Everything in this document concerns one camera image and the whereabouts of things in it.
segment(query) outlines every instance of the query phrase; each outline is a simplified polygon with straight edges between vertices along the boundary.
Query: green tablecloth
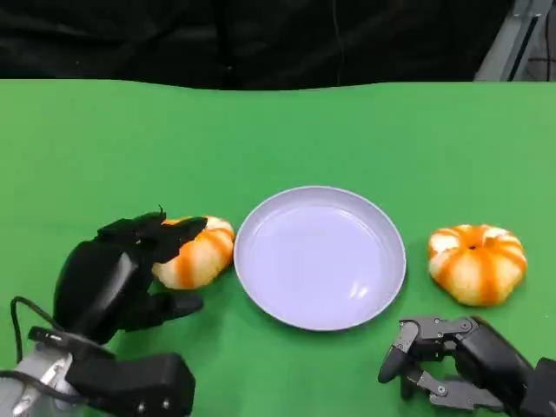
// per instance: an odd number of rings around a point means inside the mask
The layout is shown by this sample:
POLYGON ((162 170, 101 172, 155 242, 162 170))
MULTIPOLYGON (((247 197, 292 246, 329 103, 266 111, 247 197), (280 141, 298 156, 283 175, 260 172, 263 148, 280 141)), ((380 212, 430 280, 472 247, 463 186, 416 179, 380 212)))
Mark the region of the green tablecloth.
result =
POLYGON ((98 226, 161 204, 239 228, 264 198, 306 184, 380 205, 406 244, 407 285, 367 325, 312 334, 266 316, 232 270, 203 292, 201 313, 113 340, 123 358, 181 353, 198 381, 195 417, 438 413, 376 381, 403 315, 480 313, 530 361, 556 357, 555 103, 546 84, 231 93, 0 82, 2 367, 14 365, 11 297, 51 309, 66 255, 98 226), (463 222, 509 228, 526 247, 526 283, 502 307, 460 307, 427 276, 428 235, 463 222))

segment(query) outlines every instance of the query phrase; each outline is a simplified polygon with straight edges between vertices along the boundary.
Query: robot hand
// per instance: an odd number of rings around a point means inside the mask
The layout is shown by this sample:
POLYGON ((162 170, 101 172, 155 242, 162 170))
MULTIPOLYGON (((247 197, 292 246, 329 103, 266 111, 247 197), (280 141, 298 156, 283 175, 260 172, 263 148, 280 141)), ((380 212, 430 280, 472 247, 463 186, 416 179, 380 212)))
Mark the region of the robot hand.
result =
POLYGON ((23 297, 12 301, 17 367, 0 371, 0 415, 76 417, 83 405, 118 417, 191 413, 195 378, 179 354, 119 361, 103 347, 118 330, 152 328, 202 308, 196 293, 149 292, 153 263, 177 256, 207 222, 165 219, 162 210, 120 219, 79 243, 59 276, 54 318, 23 297), (53 327, 31 329, 36 345, 25 357, 18 302, 53 327))
POLYGON ((437 406, 467 411, 484 407, 517 415, 532 373, 523 356, 479 317, 413 317, 400 321, 378 380, 388 383, 400 376, 403 399, 418 388, 437 406), (440 381, 420 368, 420 362, 446 356, 454 358, 460 376, 440 381))

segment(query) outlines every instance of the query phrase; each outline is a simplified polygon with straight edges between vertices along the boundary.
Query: orange with white pith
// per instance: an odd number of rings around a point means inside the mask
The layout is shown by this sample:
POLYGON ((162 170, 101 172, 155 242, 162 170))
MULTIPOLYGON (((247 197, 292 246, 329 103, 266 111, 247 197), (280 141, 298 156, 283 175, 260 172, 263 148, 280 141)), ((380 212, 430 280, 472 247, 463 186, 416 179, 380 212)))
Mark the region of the orange with white pith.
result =
POLYGON ((527 259, 518 238, 503 228, 441 228, 428 240, 428 269, 457 301, 470 306, 502 303, 523 280, 527 259))
MULTIPOLYGON (((175 224, 181 220, 167 220, 175 224)), ((180 248, 180 254, 153 266, 155 276, 168 288, 194 289, 212 282, 232 262, 234 230, 223 219, 207 216, 207 226, 180 248)))

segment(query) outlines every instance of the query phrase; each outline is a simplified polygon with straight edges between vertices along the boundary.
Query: plate rim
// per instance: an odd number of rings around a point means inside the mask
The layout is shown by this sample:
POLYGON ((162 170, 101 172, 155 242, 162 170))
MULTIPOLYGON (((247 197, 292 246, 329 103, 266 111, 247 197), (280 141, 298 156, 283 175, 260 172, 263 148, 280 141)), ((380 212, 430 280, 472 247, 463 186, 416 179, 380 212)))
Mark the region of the plate rim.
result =
POLYGON ((276 194, 271 195, 270 197, 264 199, 262 202, 260 202, 259 204, 257 204, 255 206, 255 208, 253 208, 249 214, 247 215, 247 217, 245 217, 245 220, 243 220, 242 225, 240 226, 240 228, 237 231, 237 235, 235 236, 235 245, 234 245, 234 270, 235 270, 235 275, 237 276, 239 282, 242 285, 243 291, 245 291, 245 293, 248 295, 249 299, 258 307, 260 308, 265 314, 268 314, 270 317, 274 318, 275 320, 281 321, 282 323, 285 323, 291 327, 294 328, 301 328, 304 330, 310 330, 310 331, 314 331, 314 332, 334 332, 334 331, 341 331, 341 330, 347 330, 350 328, 356 328, 364 323, 367 323, 368 321, 373 320, 375 317, 379 316, 380 314, 382 314, 388 307, 390 307, 390 305, 392 305, 392 303, 395 301, 395 299, 397 298, 397 296, 399 295, 401 288, 403 287, 403 284, 406 280, 406 274, 407 274, 407 254, 406 254, 406 247, 403 243, 403 239, 401 238, 401 233, 398 230, 398 228, 396 227, 396 225, 394 224, 394 222, 392 221, 392 219, 390 218, 390 216, 388 216, 384 210, 382 210, 378 205, 376 205, 375 203, 369 201, 367 198, 363 197, 362 195, 356 194, 353 191, 349 191, 347 189, 340 189, 337 187, 332 187, 332 186, 326 186, 326 185, 305 185, 305 186, 301 186, 301 187, 294 187, 292 189, 284 189, 283 191, 280 191, 276 194), (249 292, 248 290, 248 285, 246 285, 245 281, 242 279, 242 276, 240 275, 238 268, 237 268, 237 259, 239 257, 238 255, 238 250, 237 250, 237 242, 240 241, 240 237, 242 236, 245 229, 245 225, 248 223, 249 219, 263 206, 265 205, 267 202, 270 202, 276 198, 279 198, 280 196, 284 195, 284 194, 288 194, 294 191, 300 191, 300 190, 304 190, 304 189, 326 189, 326 190, 331 190, 331 191, 335 191, 335 192, 340 192, 343 194, 348 194, 351 195, 355 198, 358 198, 360 200, 363 200, 366 204, 368 204, 369 206, 373 207, 374 209, 376 209, 380 215, 382 215, 387 223, 392 227, 392 229, 394 230, 394 233, 396 235, 397 238, 397 242, 400 244, 401 247, 401 257, 402 257, 402 274, 401 274, 401 279, 400 279, 400 283, 398 284, 397 288, 394 291, 394 294, 387 300, 387 302, 384 303, 384 305, 374 314, 369 315, 368 317, 356 321, 353 324, 347 325, 347 326, 338 326, 338 327, 331 327, 331 328, 310 328, 310 327, 306 327, 306 326, 301 326, 299 324, 295 324, 292 323, 289 320, 284 319, 283 317, 280 317, 278 314, 274 314, 271 313, 269 311, 267 311, 267 309, 261 305, 261 303, 259 303, 256 298, 254 298, 254 296, 249 292))

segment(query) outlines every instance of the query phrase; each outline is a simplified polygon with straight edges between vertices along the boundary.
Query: black curtain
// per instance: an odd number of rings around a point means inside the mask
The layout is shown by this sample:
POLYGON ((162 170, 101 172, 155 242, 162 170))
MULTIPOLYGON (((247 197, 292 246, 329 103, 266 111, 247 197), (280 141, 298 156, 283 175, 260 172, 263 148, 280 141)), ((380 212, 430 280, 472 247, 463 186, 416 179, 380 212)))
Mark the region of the black curtain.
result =
POLYGON ((511 0, 2 0, 0 77, 202 89, 472 80, 511 0))

